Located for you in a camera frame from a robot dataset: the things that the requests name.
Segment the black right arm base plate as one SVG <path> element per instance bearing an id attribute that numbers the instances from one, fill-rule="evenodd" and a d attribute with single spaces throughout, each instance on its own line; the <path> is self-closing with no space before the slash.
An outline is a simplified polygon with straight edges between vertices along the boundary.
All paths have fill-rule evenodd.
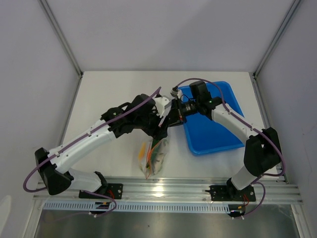
<path id="1" fill-rule="evenodd" d="M 256 201 L 255 191 L 251 185 L 243 190 L 236 190 L 226 185 L 210 185 L 205 192 L 210 194 L 212 201 Z"/>

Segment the yellow orange pepper toy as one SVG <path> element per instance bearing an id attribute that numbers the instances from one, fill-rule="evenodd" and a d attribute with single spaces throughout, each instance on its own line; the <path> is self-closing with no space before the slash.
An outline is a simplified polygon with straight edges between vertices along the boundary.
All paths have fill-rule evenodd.
<path id="1" fill-rule="evenodd" d="M 145 150 L 146 150 L 146 142 L 143 142 L 142 145 L 141 145 L 139 154 L 138 154 L 138 160 L 139 161 L 142 160 L 143 157 L 145 156 Z"/>

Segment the blue plastic bin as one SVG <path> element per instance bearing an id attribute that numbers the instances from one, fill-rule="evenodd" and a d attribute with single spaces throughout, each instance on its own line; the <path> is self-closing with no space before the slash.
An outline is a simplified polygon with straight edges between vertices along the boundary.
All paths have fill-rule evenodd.
<path id="1" fill-rule="evenodd" d="M 229 83 L 214 82 L 221 89 L 224 100 L 238 114 L 244 117 L 240 105 Z M 210 83 L 206 83 L 212 97 L 221 97 L 219 90 Z M 182 91 L 182 101 L 192 99 L 189 85 L 178 87 Z M 199 113 L 186 116 L 187 122 L 183 124 L 189 150 L 195 156 L 223 152 L 244 147 L 243 143 L 228 129 L 219 123 L 211 121 Z"/>

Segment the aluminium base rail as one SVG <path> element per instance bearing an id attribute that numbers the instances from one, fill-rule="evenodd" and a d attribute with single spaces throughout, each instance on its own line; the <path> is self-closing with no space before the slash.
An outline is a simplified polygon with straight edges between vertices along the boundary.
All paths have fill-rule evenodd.
<path id="1" fill-rule="evenodd" d="M 123 184 L 121 202 L 213 203 L 206 192 L 210 185 L 223 185 L 226 179 L 126 178 L 107 177 L 109 183 Z M 266 195 L 263 204 L 303 204 L 299 188 L 280 179 L 261 179 Z"/>

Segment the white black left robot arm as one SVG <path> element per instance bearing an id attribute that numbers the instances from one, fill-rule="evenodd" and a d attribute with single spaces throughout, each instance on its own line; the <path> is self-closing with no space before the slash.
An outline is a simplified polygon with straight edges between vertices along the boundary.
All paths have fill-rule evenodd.
<path id="1" fill-rule="evenodd" d="M 35 152 L 38 172 L 49 195 L 67 189 L 87 190 L 96 198 L 107 194 L 107 182 L 99 172 L 86 173 L 72 169 L 84 156 L 135 129 L 142 130 L 158 143 L 167 137 L 167 116 L 172 101 L 161 95 L 154 98 L 140 94 L 131 103 L 108 109 L 89 129 L 67 144 Z"/>

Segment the clear zip bag orange zipper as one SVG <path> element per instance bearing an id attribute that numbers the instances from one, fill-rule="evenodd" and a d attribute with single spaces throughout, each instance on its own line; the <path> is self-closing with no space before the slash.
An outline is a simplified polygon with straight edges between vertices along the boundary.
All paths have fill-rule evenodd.
<path id="1" fill-rule="evenodd" d="M 169 138 L 160 141 L 148 139 L 141 144 L 138 164 L 145 179 L 157 175 L 163 168 L 164 159 L 169 151 Z"/>

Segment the green cucumber toy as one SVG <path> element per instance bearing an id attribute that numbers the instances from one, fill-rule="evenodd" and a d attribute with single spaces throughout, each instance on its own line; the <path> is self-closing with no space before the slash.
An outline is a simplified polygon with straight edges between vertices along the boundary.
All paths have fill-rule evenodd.
<path id="1" fill-rule="evenodd" d="M 150 167 L 153 175 L 158 174 L 164 163 L 165 156 L 169 150 L 169 141 L 162 139 L 150 152 Z"/>

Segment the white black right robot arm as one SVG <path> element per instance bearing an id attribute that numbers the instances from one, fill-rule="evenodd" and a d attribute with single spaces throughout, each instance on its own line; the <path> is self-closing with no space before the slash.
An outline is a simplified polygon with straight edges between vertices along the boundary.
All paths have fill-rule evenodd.
<path id="1" fill-rule="evenodd" d="M 268 170 L 278 164 L 285 164 L 277 131 L 272 127 L 260 128 L 248 122 L 237 114 L 226 102 L 221 93 L 212 97 L 207 88 L 208 81 L 193 78 L 189 85 L 192 98 L 182 102 L 182 93 L 178 86 L 171 90 L 173 109 L 180 123 L 185 123 L 186 117 L 200 113 L 214 121 L 232 134 L 245 146 L 243 167 L 226 182 L 226 194 L 232 200 L 243 196 L 247 187 L 255 184 L 263 176 L 269 176 Z"/>

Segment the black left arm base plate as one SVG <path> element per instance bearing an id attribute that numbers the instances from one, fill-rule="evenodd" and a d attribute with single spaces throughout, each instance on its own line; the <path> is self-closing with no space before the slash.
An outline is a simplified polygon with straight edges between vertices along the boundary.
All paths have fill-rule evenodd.
<path id="1" fill-rule="evenodd" d="M 102 186 L 94 192 L 96 195 L 92 195 L 85 191 L 79 192 L 79 198 L 81 199 L 101 199 L 100 195 L 110 197 L 112 199 L 121 199 L 123 194 L 122 183 L 109 183 L 107 187 Z"/>

